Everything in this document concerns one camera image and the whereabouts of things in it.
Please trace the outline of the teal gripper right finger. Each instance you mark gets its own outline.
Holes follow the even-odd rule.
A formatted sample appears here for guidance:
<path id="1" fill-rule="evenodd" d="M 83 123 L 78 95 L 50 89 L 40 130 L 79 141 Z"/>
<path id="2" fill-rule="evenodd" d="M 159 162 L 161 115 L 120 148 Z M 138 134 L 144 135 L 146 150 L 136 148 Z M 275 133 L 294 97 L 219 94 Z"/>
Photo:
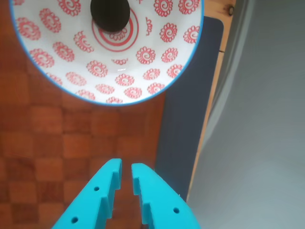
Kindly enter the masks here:
<path id="1" fill-rule="evenodd" d="M 133 193 L 139 197 L 142 224 L 150 229 L 199 229 L 186 202 L 150 167 L 134 163 Z"/>

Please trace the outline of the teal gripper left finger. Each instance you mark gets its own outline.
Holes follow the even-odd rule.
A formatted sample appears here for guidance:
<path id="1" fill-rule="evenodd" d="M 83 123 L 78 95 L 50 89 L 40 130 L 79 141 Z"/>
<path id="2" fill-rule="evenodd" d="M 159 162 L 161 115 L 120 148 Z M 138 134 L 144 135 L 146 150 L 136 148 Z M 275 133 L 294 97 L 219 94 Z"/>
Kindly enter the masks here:
<path id="1" fill-rule="evenodd" d="M 106 162 L 90 179 L 65 212 L 54 229 L 104 229 L 112 218 L 115 191 L 121 188 L 122 160 Z"/>

